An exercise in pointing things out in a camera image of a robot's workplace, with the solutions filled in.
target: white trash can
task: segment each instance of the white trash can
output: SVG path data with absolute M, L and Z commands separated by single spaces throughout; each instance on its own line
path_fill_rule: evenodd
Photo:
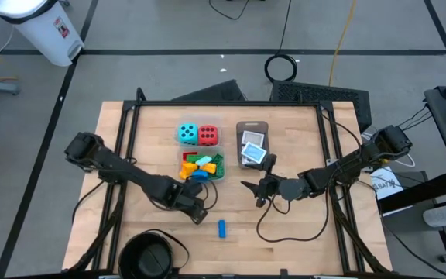
M 70 66 L 84 48 L 84 42 L 57 0 L 0 0 L 0 17 L 13 24 L 57 66 Z

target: wooden table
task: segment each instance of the wooden table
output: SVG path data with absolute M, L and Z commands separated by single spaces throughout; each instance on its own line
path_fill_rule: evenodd
M 95 131 L 111 149 L 115 145 L 121 107 L 121 102 L 104 102 Z M 336 102 L 334 111 L 336 120 L 359 136 L 352 103 Z M 152 174 L 178 177 L 179 147 L 173 135 L 178 119 L 184 114 L 191 113 L 219 115 L 222 118 L 221 138 L 225 149 L 226 176 L 223 181 L 217 183 L 218 203 L 209 211 L 206 219 L 197 226 L 181 212 L 163 212 L 155 208 L 148 202 L 139 186 L 129 183 L 118 253 L 136 234 L 157 228 L 174 235 L 189 249 L 190 262 L 180 271 L 182 274 L 277 275 L 282 268 L 288 269 L 292 275 L 342 274 L 335 224 L 331 214 L 328 227 L 315 241 L 267 243 L 256 235 L 256 223 L 265 209 L 257 208 L 252 192 L 240 184 L 240 181 L 257 183 L 263 176 L 263 173 L 256 170 L 243 170 L 238 167 L 235 125 L 240 121 L 261 120 L 269 123 L 270 149 L 278 156 L 276 166 L 273 168 L 274 173 L 285 177 L 297 177 L 297 173 L 301 171 L 323 167 L 324 157 L 315 109 L 312 107 L 143 106 L 140 109 L 136 144 L 133 150 L 133 156 L 138 161 L 136 166 Z M 325 126 L 330 140 L 330 152 L 333 153 L 328 122 Z M 338 132 L 343 154 L 357 148 L 352 136 L 341 128 Z M 125 152 L 128 132 L 124 139 L 122 150 Z M 371 182 L 367 174 L 363 174 L 361 180 Z M 97 183 L 96 173 L 85 174 L 81 195 L 87 193 Z M 208 205 L 213 202 L 213 197 L 210 195 Z M 86 200 L 78 209 L 63 267 L 75 264 L 96 237 L 104 199 L 105 187 Z M 352 187 L 352 201 L 359 235 L 379 261 L 391 269 L 374 192 L 366 186 L 357 184 Z M 326 210 L 324 203 L 325 198 L 322 195 L 292 202 L 292 209 L 288 215 L 281 215 L 270 210 L 260 231 L 268 239 L 285 236 L 298 238 L 313 236 L 323 225 Z M 276 204 L 282 210 L 286 210 L 286 202 L 282 198 L 277 198 Z M 227 224 L 226 239 L 218 238 L 218 220 L 220 219 L 224 219 Z M 348 235 L 345 235 L 351 269 L 354 270 L 355 260 L 351 241 Z M 172 246 L 175 266 L 180 266 L 186 260 L 186 253 L 177 244 L 172 243 Z M 103 249 L 102 267 L 106 265 L 108 251 L 109 239 L 105 242 Z

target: cyan die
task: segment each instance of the cyan die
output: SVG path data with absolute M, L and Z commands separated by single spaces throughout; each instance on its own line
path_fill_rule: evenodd
M 178 126 L 178 141 L 184 144 L 197 145 L 197 125 L 183 123 Z

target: floor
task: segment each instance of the floor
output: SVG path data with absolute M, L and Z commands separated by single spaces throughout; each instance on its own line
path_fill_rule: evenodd
M 213 3 L 236 15 L 245 1 Z M 295 53 L 296 81 L 328 83 L 350 3 L 292 2 L 283 52 Z M 132 99 L 138 86 L 150 100 L 167 100 L 230 79 L 248 99 L 268 99 L 262 66 L 280 44 L 286 8 L 287 1 L 252 0 L 231 21 L 201 0 L 72 1 L 66 11 L 87 52 L 68 68 L 50 64 L 15 32 L 0 64 L 0 77 L 18 75 L 22 89 L 0 94 L 0 276 L 60 270 L 83 177 L 63 151 L 77 132 L 94 131 L 103 101 Z M 10 30 L 0 19 L 0 46 Z M 373 126 L 399 123 L 422 108 L 424 90 L 446 85 L 446 1 L 359 0 L 342 49 L 348 51 L 338 57 L 333 85 L 369 91 Z M 270 71 L 285 78 L 289 67 L 277 61 Z M 446 149 L 432 121 L 407 134 L 417 166 L 395 165 L 396 171 L 446 172 Z M 2 257 L 22 197 L 32 198 L 25 222 L 13 253 Z M 400 235 L 446 270 L 437 261 L 444 249 L 436 232 Z M 387 239 L 395 270 L 441 277 L 388 233 Z

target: red die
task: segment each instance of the red die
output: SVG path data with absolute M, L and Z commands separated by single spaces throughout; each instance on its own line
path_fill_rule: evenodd
M 218 128 L 213 125 L 200 126 L 197 133 L 200 146 L 213 146 L 218 144 Z

